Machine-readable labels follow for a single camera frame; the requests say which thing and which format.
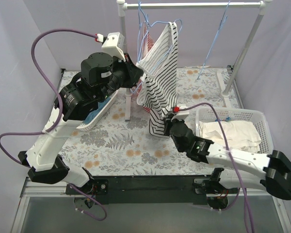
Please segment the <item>black white striped tank top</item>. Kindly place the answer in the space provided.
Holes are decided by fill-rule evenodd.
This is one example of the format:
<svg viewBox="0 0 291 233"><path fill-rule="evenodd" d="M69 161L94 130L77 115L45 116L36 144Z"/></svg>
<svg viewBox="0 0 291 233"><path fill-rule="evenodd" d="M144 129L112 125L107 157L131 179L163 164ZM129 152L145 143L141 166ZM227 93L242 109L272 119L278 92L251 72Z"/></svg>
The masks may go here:
<svg viewBox="0 0 291 233"><path fill-rule="evenodd" d="M178 42L155 74L149 74L144 66L136 64L144 72L139 100L150 109L149 133L152 136L166 138L163 118L177 104L177 64Z"/></svg>

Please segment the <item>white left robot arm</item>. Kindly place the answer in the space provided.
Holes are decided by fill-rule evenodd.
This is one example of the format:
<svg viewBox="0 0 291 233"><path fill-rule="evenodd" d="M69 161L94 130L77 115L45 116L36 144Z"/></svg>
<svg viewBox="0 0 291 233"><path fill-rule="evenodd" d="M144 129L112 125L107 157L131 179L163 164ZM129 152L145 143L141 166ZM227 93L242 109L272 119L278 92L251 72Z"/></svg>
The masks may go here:
<svg viewBox="0 0 291 233"><path fill-rule="evenodd" d="M34 145L21 151L18 157L30 167L32 182L55 184L71 183L83 194L94 187L91 174L84 168L65 163L59 155L73 131L88 115L98 109L119 88L137 85L143 71L126 53L123 59L103 52L91 54L81 63L81 71L64 86L54 102L51 116Z"/></svg>

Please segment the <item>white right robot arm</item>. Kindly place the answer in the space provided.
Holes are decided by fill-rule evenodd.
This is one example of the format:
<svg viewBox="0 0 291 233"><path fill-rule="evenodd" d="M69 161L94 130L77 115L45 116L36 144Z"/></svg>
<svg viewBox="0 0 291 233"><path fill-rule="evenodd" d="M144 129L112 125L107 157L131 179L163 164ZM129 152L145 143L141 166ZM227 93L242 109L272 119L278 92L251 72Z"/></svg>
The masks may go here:
<svg viewBox="0 0 291 233"><path fill-rule="evenodd" d="M178 152L198 163L222 166L220 176L210 180L215 193L244 187L265 190L282 200L291 200L291 161L281 152L270 154L228 150L209 139L195 136L184 118L169 113L164 119L164 134L170 136Z"/></svg>

